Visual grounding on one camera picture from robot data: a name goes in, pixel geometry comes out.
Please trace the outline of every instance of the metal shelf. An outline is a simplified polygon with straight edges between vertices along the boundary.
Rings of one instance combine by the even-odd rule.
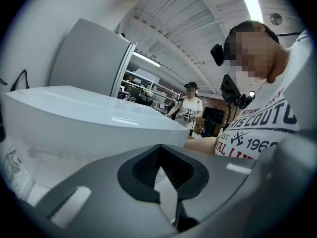
[[[140,85],[137,85],[137,84],[133,84],[133,83],[131,83],[131,82],[129,82],[129,81],[122,80],[122,82],[127,83],[127,84],[129,84],[129,85],[133,85],[133,86],[135,86],[135,87],[139,87],[139,88],[141,88],[141,89],[147,89],[147,88],[145,88],[144,86],[140,86]],[[170,97],[167,97],[167,96],[165,96],[165,95],[164,95],[163,93],[161,93],[161,92],[153,91],[153,90],[151,90],[151,92],[153,92],[154,94],[159,95],[159,96],[161,96],[161,97],[164,97],[164,98],[166,98],[166,99],[175,101],[175,99],[172,99],[172,98],[170,98]]]
[[[153,102],[158,103],[158,104],[163,104],[163,105],[165,105],[165,106],[168,106],[168,104],[162,103],[162,102],[159,102],[159,101],[153,101]]]
[[[145,81],[148,81],[148,82],[152,82],[152,80],[149,80],[148,78],[145,78],[145,77],[143,77],[143,76],[140,76],[140,75],[138,75],[138,74],[136,74],[136,73],[134,73],[134,72],[131,72],[131,71],[129,71],[129,70],[126,70],[125,73],[126,73],[126,74],[129,74],[129,75],[131,75],[131,76],[134,76],[135,78],[138,78],[138,79],[141,79],[141,80],[145,80]],[[160,85],[160,84],[158,84],[158,83],[155,83],[155,82],[153,82],[153,85],[154,85],[154,86],[157,86],[157,87],[159,87],[159,88],[162,88],[162,89],[164,89],[165,91],[170,92],[170,93],[172,93],[172,94],[177,94],[178,97],[180,98],[180,94],[179,94],[179,93],[176,93],[176,92],[174,92],[174,91],[172,91],[172,90],[166,88],[165,86],[162,86],[162,85]]]

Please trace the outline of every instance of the man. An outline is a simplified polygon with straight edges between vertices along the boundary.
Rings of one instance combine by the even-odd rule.
[[[217,138],[189,139],[185,148],[207,154],[257,159],[266,147],[299,130],[296,117],[283,96],[313,51],[304,31],[289,49],[264,24],[245,21],[230,30],[224,56],[234,60],[249,77],[266,79],[253,101]]]

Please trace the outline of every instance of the white top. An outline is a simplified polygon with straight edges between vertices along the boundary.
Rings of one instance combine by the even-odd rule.
[[[299,130],[283,91],[306,64],[313,45],[304,31],[291,47],[284,72],[274,83],[265,82],[254,100],[221,134],[215,150],[217,155],[257,159],[264,148],[278,144],[285,136]]]
[[[188,128],[188,129],[194,129],[195,125],[196,125],[196,118],[193,119],[192,121],[185,121],[184,117],[182,115],[187,113],[187,111],[190,109],[195,114],[197,114],[197,112],[202,112],[203,111],[203,102],[197,97],[195,97],[195,100],[193,102],[190,102],[187,99],[187,96],[183,97],[183,99],[184,99],[183,103],[179,102],[180,109],[179,109],[179,112],[176,114],[175,121],[178,122],[179,124],[183,125],[184,127]]]

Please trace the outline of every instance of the woman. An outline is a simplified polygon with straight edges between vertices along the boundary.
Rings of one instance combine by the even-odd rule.
[[[195,82],[190,82],[184,87],[186,87],[186,96],[179,99],[166,116],[170,118],[175,112],[179,111],[175,121],[188,128],[191,136],[195,128],[196,118],[203,115],[203,103],[196,97],[197,84]]]

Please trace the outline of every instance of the fluorescent light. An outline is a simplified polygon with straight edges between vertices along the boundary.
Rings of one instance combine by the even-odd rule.
[[[258,0],[244,0],[248,8],[251,20],[263,23],[262,12]]]
[[[160,67],[160,64],[159,64],[159,63],[157,63],[156,61],[153,61],[153,60],[147,58],[146,56],[144,56],[144,55],[142,55],[142,54],[140,54],[140,53],[133,52],[133,54],[134,54],[135,56],[139,57],[139,58],[142,58],[142,59],[145,60],[145,61],[148,61],[148,62],[151,63],[151,64],[154,64],[154,65],[157,66],[157,67]]]

